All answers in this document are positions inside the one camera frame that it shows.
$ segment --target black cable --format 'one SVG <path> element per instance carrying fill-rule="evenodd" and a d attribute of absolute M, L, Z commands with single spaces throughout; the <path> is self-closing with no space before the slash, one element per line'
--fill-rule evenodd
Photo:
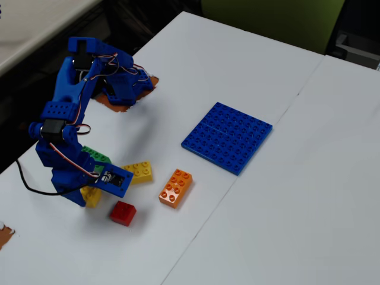
<path fill-rule="evenodd" d="M 18 171 L 20 171 L 20 176 L 21 176 L 21 180 L 23 181 L 23 184 L 24 186 L 26 187 L 26 189 L 28 189 L 29 191 L 31 192 L 34 192 L 34 193 L 37 193 L 37 194 L 41 194 L 41 195 L 46 195 L 46 196 L 62 196 L 62 195 L 65 195 L 65 194 L 69 194 L 71 192 L 74 192 L 76 190 L 79 190 L 81 189 L 82 187 L 85 187 L 87 186 L 88 184 L 91 184 L 92 182 L 95 182 L 96 179 L 93 179 L 91 180 L 89 183 L 85 184 L 85 185 L 82 185 L 78 188 L 75 188 L 75 189 L 68 189 L 66 191 L 62 191 L 60 193 L 49 193 L 49 192 L 42 192 L 42 191 L 38 191 L 38 190 L 35 190 L 33 188 L 30 188 L 28 183 L 26 183 L 26 180 L 25 180 L 25 177 L 24 177 L 24 173 L 23 173 L 23 170 L 21 169 L 21 165 L 20 165 L 20 162 L 18 161 L 18 159 L 16 159 L 16 163 L 17 163 L 17 166 L 18 166 Z"/>

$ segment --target lego brick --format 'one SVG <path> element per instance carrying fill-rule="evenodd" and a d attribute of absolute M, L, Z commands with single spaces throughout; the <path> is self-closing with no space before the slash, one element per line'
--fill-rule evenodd
<path fill-rule="evenodd" d="M 239 175 L 272 125 L 216 103 L 181 146 Z"/>
<path fill-rule="evenodd" d="M 134 174 L 130 185 L 153 180 L 152 168 L 149 161 L 126 165 L 123 168 Z"/>
<path fill-rule="evenodd" d="M 96 161 L 96 162 L 108 162 L 111 163 L 111 159 L 109 159 L 107 156 L 104 154 L 98 153 L 97 151 L 86 147 L 85 145 L 82 148 L 82 151 L 89 153 L 91 157 Z M 101 165 L 95 165 L 94 171 L 97 173 L 101 173 L 103 171 L 104 166 Z"/>
<path fill-rule="evenodd" d="M 110 215 L 111 220 L 115 223 L 128 227 L 136 214 L 135 206 L 118 201 Z"/>
<path fill-rule="evenodd" d="M 86 186 L 81 188 L 81 194 L 85 200 L 85 206 L 95 208 L 102 196 L 102 190 L 95 187 Z"/>
<path fill-rule="evenodd" d="M 185 195 L 191 182 L 191 174 L 176 169 L 159 195 L 161 203 L 176 208 L 182 197 Z"/>

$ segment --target blue robotic arm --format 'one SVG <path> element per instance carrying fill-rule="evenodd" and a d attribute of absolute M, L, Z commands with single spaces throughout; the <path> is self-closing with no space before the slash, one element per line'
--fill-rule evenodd
<path fill-rule="evenodd" d="M 39 142 L 36 151 L 46 167 L 52 167 L 52 183 L 65 198 L 84 207 L 79 189 L 90 185 L 123 197 L 133 173 L 110 163 L 95 162 L 81 151 L 78 130 L 96 87 L 102 88 L 111 104 L 134 105 L 143 90 L 153 89 L 148 74 L 134 65 L 127 53 L 94 38 L 69 39 L 68 56 L 58 73 L 52 101 L 46 103 L 40 123 L 32 123 L 29 134 Z M 95 165 L 104 166 L 95 173 Z"/>

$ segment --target red and white wire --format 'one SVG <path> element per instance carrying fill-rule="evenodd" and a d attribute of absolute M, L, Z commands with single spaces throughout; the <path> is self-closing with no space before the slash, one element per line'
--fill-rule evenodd
<path fill-rule="evenodd" d="M 115 59 L 115 60 L 117 60 L 117 62 L 118 62 L 118 67 L 117 67 L 117 68 L 115 69 L 115 71 L 114 71 L 113 73 L 111 73 L 111 74 L 97 74 L 97 75 L 92 76 L 92 77 L 90 78 L 90 80 L 94 80 L 96 77 L 100 77 L 100 76 L 105 76 L 105 77 L 107 77 L 107 76 L 111 76 L 111 75 L 117 73 L 117 71 L 119 70 L 119 61 L 118 61 L 118 59 L 116 58 L 117 55 L 118 55 L 118 53 L 115 52 L 113 55 L 98 55 L 98 56 L 95 56 L 96 58 L 112 58 L 107 64 L 110 64 L 110 63 Z"/>
<path fill-rule="evenodd" d="M 82 171 L 83 173 L 85 173 L 86 175 L 89 175 L 89 177 L 92 177 L 92 178 L 98 178 L 99 177 L 99 174 L 98 173 L 90 173 L 88 172 L 87 170 L 85 170 L 83 167 L 79 166 L 78 164 L 76 164 L 75 162 L 73 162 L 71 159 L 69 159 L 67 156 L 65 156 L 63 153 L 61 153 L 55 145 L 53 145 L 51 142 L 49 143 L 50 146 L 52 147 L 52 149 L 58 153 L 64 160 L 66 160 L 68 163 L 70 163 L 71 165 L 73 165 L 74 167 L 76 167 L 77 169 L 79 169 L 80 171 Z"/>
<path fill-rule="evenodd" d="M 89 125 L 87 125 L 86 123 L 80 123 L 80 124 L 76 125 L 75 127 L 76 128 L 81 128 L 81 127 L 88 128 L 87 132 L 78 132 L 77 131 L 77 135 L 88 135 L 91 132 L 91 127 Z"/>

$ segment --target table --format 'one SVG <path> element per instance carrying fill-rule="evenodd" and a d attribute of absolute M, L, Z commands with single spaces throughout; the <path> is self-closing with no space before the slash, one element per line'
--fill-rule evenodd
<path fill-rule="evenodd" d="M 163 284 L 379 284 L 379 89 L 326 56 Z"/>
<path fill-rule="evenodd" d="M 0 283 L 161 284 L 237 179 L 182 140 L 217 101 L 276 125 L 323 56 L 183 12 L 134 59 L 157 88 L 125 113 L 92 100 L 84 122 L 93 129 L 80 137 L 116 165 L 151 162 L 154 182 L 122 199 L 137 209 L 130 227 L 108 218 L 117 197 L 83 209 L 36 195 L 14 163 L 0 175 L 0 220 L 17 234 L 0 252 Z M 54 191 L 34 147 L 20 162 L 31 186 Z M 176 168 L 194 182 L 172 209 L 158 195 Z"/>
<path fill-rule="evenodd" d="M 2 0 L 0 76 L 101 0 Z"/>

